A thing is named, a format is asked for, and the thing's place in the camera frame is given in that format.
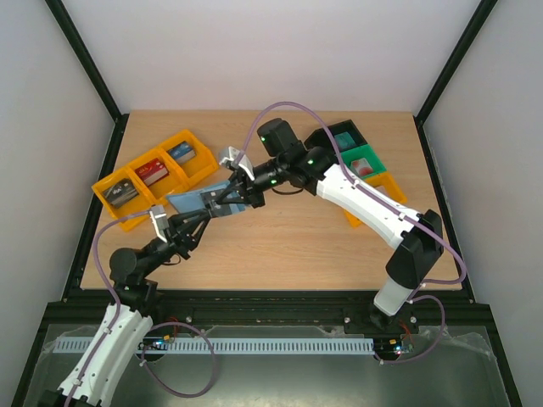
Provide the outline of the blue card holder wallet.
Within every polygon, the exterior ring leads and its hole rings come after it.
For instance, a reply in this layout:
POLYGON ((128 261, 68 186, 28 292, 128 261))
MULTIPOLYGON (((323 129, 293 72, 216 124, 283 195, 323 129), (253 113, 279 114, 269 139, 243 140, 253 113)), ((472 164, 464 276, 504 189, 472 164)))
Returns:
POLYGON ((170 194, 166 199, 178 214, 199 209, 207 209, 212 218, 235 215, 245 211, 243 203, 217 203, 217 198, 227 188, 229 182, 222 181, 197 190, 170 194))

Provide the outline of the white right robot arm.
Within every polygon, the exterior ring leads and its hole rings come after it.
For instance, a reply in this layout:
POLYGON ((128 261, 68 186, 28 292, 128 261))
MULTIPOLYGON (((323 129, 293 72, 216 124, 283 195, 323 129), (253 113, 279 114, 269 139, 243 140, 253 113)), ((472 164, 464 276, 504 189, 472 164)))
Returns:
POLYGON ((431 209, 421 214, 395 202, 350 170, 342 169, 328 149, 307 148, 286 120, 270 120, 257 134, 269 160, 252 165, 240 150, 224 148, 219 163, 232 174, 217 203, 259 208, 265 203, 265 191, 288 182, 361 220, 394 250, 385 266, 387 279, 368 311, 376 330, 390 331, 400 321, 401 307, 444 252, 440 216, 431 209))

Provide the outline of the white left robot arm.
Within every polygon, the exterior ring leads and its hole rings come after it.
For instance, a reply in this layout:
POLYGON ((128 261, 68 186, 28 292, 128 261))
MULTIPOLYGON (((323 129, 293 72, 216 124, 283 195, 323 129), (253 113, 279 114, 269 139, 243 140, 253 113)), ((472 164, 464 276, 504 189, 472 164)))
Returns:
POLYGON ((109 259, 102 279, 112 300, 92 341, 71 373, 54 391, 45 391, 40 406, 109 406, 132 355, 156 329, 153 314, 159 300, 156 282, 148 275, 172 257, 189 259, 198 247, 211 215, 197 209, 169 216, 156 205, 144 213, 155 238, 140 249, 119 248, 109 259))

